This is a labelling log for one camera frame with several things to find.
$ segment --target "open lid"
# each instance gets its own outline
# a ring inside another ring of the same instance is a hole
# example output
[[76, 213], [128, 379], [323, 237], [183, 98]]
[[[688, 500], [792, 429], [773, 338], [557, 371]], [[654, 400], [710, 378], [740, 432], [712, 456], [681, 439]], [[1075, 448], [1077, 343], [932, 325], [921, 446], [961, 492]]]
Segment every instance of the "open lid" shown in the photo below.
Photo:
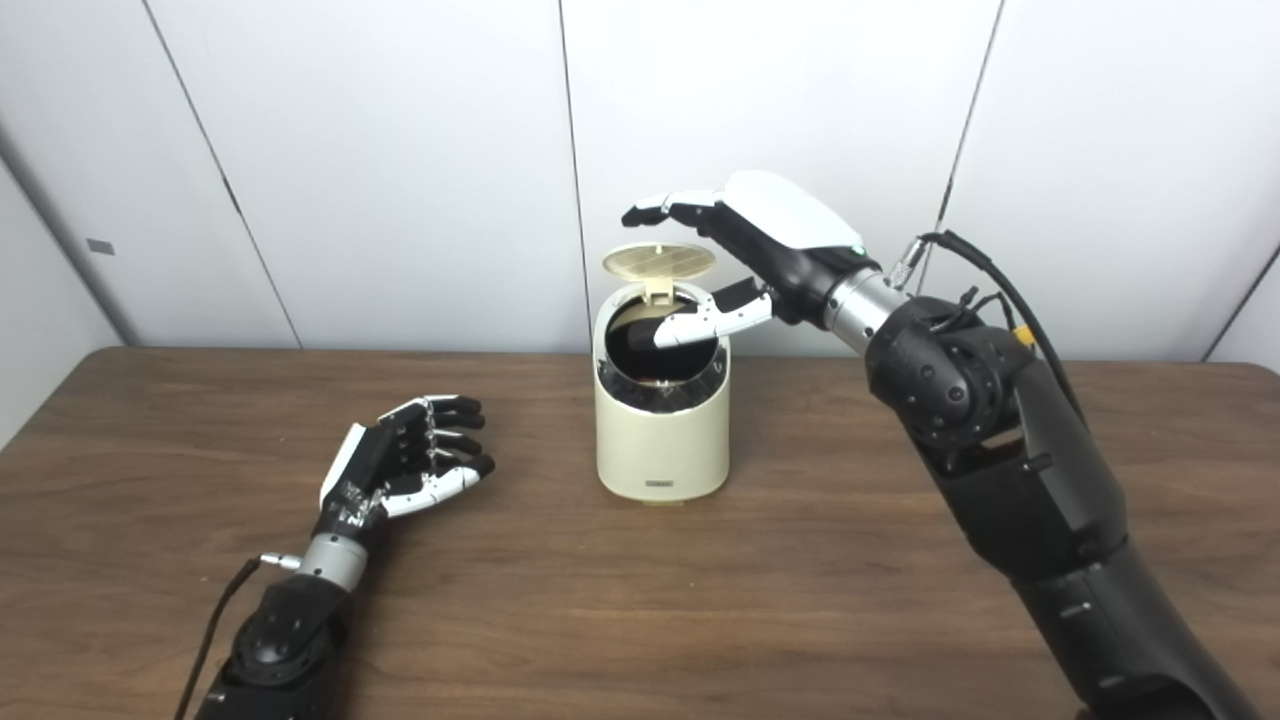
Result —
[[639, 242], [613, 249], [604, 258], [604, 269], [630, 282], [645, 284], [649, 305], [671, 305], [675, 281], [705, 274], [716, 264], [716, 254], [696, 245]]

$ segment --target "robotic arm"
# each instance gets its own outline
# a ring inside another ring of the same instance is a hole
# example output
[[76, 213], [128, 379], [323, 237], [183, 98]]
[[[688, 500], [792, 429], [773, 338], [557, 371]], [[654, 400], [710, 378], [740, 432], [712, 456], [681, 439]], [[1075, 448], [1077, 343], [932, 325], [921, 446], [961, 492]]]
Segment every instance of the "robotic arm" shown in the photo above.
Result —
[[[293, 574], [266, 589], [236, 634], [197, 720], [329, 716], [351, 628], [351, 597], [365, 565], [384, 546], [392, 520], [443, 502], [493, 471], [480, 443], [449, 429], [483, 427], [480, 404], [457, 395], [416, 397], [374, 427], [351, 427], [320, 488], [320, 516], [306, 553], [259, 559]], [[255, 566], [246, 565], [228, 591], [234, 592]], [[228, 596], [215, 610], [215, 621]], [[186, 714], [209, 639], [178, 719]]]
[[[986, 255], [954, 233], [931, 233], [886, 275], [838, 215], [762, 172], [737, 173], [718, 192], [641, 201], [622, 224], [667, 218], [758, 274], [767, 287], [751, 302], [829, 331], [864, 356], [872, 395], [897, 414], [969, 544], [1010, 580], [1094, 717], [1261, 720], [1147, 570], [1124, 493], [1047, 336]], [[928, 243], [992, 275], [1030, 333], [986, 325], [972, 295], [959, 304], [905, 295]], [[746, 286], [733, 287], [745, 295]], [[723, 315], [716, 304], [686, 316]], [[758, 322], [694, 324], [672, 314], [636, 323], [628, 341], [669, 347]]]

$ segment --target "trash can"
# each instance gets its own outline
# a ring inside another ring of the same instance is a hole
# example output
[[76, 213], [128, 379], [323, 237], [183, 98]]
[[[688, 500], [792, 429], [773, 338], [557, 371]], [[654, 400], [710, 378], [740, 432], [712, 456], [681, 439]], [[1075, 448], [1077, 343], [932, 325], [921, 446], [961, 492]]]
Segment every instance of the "trash can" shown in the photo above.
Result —
[[709, 301], [686, 281], [714, 264], [692, 245], [627, 245], [604, 259], [628, 283], [604, 301], [591, 342], [596, 469], [616, 495], [681, 502], [728, 477], [728, 338], [634, 350], [626, 337], [635, 320]]

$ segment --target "lid hinge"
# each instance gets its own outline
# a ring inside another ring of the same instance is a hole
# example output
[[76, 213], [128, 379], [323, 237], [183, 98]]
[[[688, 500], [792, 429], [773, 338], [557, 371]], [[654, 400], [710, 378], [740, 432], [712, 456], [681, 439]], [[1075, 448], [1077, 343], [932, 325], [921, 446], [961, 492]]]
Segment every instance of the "lid hinge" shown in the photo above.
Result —
[[672, 305], [676, 301], [676, 284], [671, 278], [645, 278], [644, 302], [659, 307]]

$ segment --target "white wall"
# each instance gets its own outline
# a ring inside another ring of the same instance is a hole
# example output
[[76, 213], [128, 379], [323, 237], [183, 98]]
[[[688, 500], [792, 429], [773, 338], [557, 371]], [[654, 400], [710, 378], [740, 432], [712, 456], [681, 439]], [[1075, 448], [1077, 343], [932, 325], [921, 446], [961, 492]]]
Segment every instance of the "white wall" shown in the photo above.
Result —
[[306, 347], [584, 351], [556, 0], [152, 0]]
[[1210, 360], [1253, 363], [1280, 373], [1280, 261], [1271, 263]]
[[[310, 347], [581, 351], [609, 249], [699, 242], [621, 228], [639, 197], [759, 168], [886, 264], [933, 229], [998, 0], [152, 6], [265, 269], [142, 4], [0, 4], [0, 150], [128, 336], [288, 346], [287, 310]], [[1004, 4], [943, 224], [1064, 355], [1221, 331], [1280, 225], [1275, 37], [1261, 0]], [[708, 288], [746, 274], [718, 255]], [[977, 278], [940, 254], [924, 290]]]
[[90, 352], [120, 340], [0, 163], [0, 448]]
[[[896, 258], [933, 229], [996, 17], [996, 0], [564, 0], [593, 314], [621, 281], [600, 266], [631, 242], [708, 242], [669, 223], [623, 229], [636, 200], [719, 188], [735, 170], [800, 183]], [[748, 270], [717, 249], [698, 281]], [[772, 324], [753, 354], [842, 355], [832, 336]]]
[[1276, 243], [1277, 37], [1280, 3], [1007, 0], [943, 225], [1065, 356], [1199, 360]]
[[141, 3], [0, 3], [0, 68], [5, 156], [129, 340], [296, 346]]

